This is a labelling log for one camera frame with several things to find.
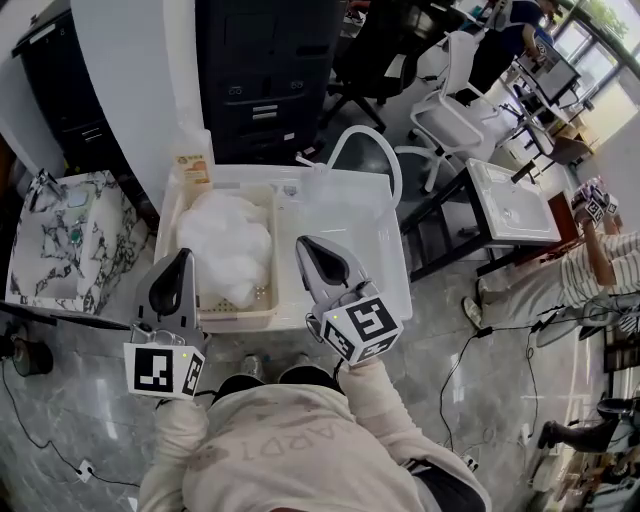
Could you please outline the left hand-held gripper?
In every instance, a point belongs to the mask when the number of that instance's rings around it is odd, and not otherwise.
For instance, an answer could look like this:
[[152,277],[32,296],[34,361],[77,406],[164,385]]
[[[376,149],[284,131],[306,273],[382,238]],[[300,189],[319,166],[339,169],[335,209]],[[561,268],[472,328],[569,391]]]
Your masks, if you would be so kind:
[[139,317],[123,344],[129,392],[194,398],[205,363],[205,336],[196,314],[192,251],[182,248],[155,263],[137,285],[135,305]]

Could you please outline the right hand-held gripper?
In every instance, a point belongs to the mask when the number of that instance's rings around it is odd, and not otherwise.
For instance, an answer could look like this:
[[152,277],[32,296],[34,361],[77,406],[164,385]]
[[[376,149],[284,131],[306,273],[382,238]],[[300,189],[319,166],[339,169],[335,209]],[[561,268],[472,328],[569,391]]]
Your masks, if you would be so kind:
[[308,315],[308,326],[320,343],[348,366],[395,345],[402,322],[353,253],[326,238],[299,236],[295,256],[303,286],[317,303]]

